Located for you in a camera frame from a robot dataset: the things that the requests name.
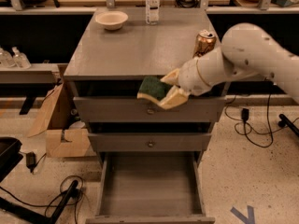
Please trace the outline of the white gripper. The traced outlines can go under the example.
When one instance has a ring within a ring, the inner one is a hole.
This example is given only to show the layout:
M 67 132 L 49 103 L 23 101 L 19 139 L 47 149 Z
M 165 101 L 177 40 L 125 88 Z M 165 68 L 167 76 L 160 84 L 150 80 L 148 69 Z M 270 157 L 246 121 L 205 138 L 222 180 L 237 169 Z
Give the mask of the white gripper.
M 199 71 L 199 60 L 193 59 L 176 68 L 161 78 L 163 83 L 173 86 L 167 95 L 158 103 L 158 106 L 167 110 L 183 105 L 189 99 L 189 95 L 199 96 L 211 90 L 202 78 Z

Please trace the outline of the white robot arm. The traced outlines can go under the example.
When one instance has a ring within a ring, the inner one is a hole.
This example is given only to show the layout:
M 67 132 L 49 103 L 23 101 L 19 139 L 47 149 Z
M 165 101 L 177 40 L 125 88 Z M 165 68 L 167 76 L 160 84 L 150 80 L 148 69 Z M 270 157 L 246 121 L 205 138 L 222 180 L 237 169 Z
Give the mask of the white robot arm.
M 271 80 L 299 103 L 299 56 L 281 47 L 261 27 L 239 23 L 227 30 L 218 47 L 162 78 L 172 88 L 160 106 L 170 109 L 217 84 L 255 75 Z

